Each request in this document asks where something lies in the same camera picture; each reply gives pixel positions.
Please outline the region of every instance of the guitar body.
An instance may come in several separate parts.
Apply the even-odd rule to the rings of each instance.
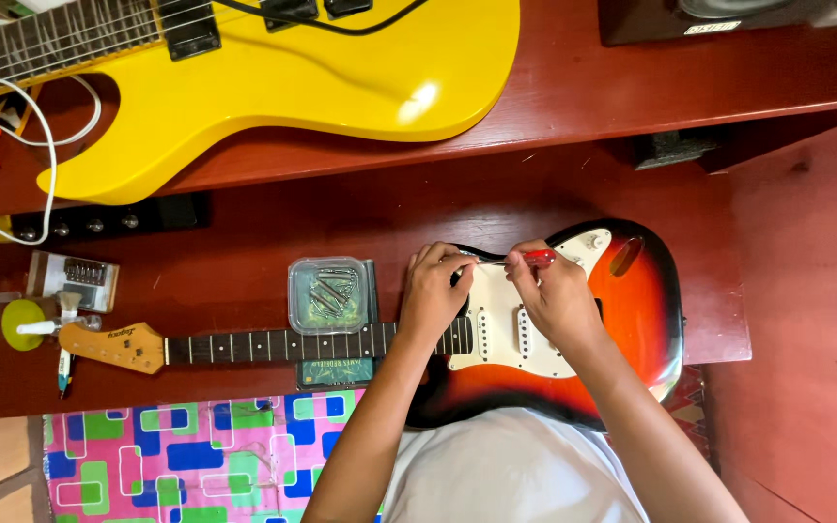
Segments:
[[[328,22],[318,4],[318,19]],[[406,4],[376,2],[331,23],[370,26]],[[399,141],[452,137],[496,103],[519,33],[518,0],[430,0],[367,36],[303,26],[269,33],[260,17],[213,7],[220,49],[172,62],[158,45],[74,71],[111,77],[121,103],[109,130],[61,164],[57,196],[136,202],[216,141],[257,125]],[[37,179],[43,190],[49,176]]]
[[[666,398],[680,378],[683,340],[677,271],[664,243],[637,223],[612,219],[579,224],[547,242],[582,263],[609,334],[657,400]],[[502,258],[463,248],[485,262]],[[485,410],[527,407],[604,430],[583,382],[527,322],[518,292],[504,276],[500,265],[474,270],[461,311],[475,326],[473,352],[432,356],[406,424],[433,428]]]

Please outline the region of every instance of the person's left hand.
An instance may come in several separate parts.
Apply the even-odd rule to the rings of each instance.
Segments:
[[[461,254],[456,246],[444,242],[425,245],[413,254],[405,275],[398,332],[429,352],[434,350],[437,339],[467,301],[478,262],[476,256]],[[460,280],[451,287],[451,275],[460,267],[464,268]]]

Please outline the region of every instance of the black cable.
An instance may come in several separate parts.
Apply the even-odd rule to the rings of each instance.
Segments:
[[[228,6],[232,9],[237,9],[239,11],[243,11],[249,15],[257,15],[261,18],[269,18],[276,21],[285,21],[287,23],[297,23],[299,25],[308,25],[308,27],[314,27],[316,29],[324,29],[326,31],[336,32],[338,34],[344,34],[345,36],[366,36],[367,34],[373,34],[377,31],[382,31],[387,27],[390,27],[393,23],[396,23],[400,19],[402,19],[405,15],[411,13],[412,11],[416,10],[424,4],[428,2],[428,0],[415,0],[408,6],[403,7],[401,11],[392,15],[389,18],[384,19],[383,21],[379,22],[376,25],[371,25],[370,27],[365,27],[363,29],[347,29],[344,27],[338,27],[337,25],[331,25],[330,23],[324,23],[323,21],[317,21],[308,18],[300,18],[293,15],[286,15],[281,13],[275,9],[271,9],[270,7],[266,7],[261,5],[260,7],[252,7],[247,4],[242,4],[241,2],[237,2],[236,0],[212,0],[222,6]]]

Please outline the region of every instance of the wooden desk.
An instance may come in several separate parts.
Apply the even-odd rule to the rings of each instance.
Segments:
[[[75,133],[91,114],[86,91],[73,80],[63,83],[45,88],[42,96],[58,137]],[[113,117],[117,92],[112,94],[109,82],[99,87],[106,98],[102,124],[84,140],[62,147],[62,156],[78,154]],[[214,146],[160,193],[831,108],[837,108],[837,28],[740,31],[605,48],[599,44],[595,0],[529,0],[522,3],[518,53],[502,98],[482,122],[460,136],[434,143],[389,143],[281,127],[250,129]],[[41,138],[38,132],[29,136]],[[46,157],[43,149],[29,151],[14,140],[0,139],[5,163],[0,170],[0,214],[43,207],[45,195],[34,176],[47,167]]]
[[[725,177],[696,164],[633,171],[618,140],[259,184],[212,194],[213,225],[66,245],[54,251],[122,265],[105,327],[146,321],[176,337],[285,328],[286,268],[350,255],[376,264],[380,319],[397,317],[409,254],[436,239],[492,252],[604,216],[657,232],[677,263],[687,363],[747,359]],[[23,289],[30,249],[0,245],[0,291]],[[0,417],[292,392],[294,368],[163,369],[155,376],[77,358],[57,394],[58,350],[8,347],[0,332]]]

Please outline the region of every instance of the white t-shirt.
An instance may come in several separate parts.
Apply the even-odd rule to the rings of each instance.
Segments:
[[[406,431],[383,523],[647,522],[601,434],[525,409]]]

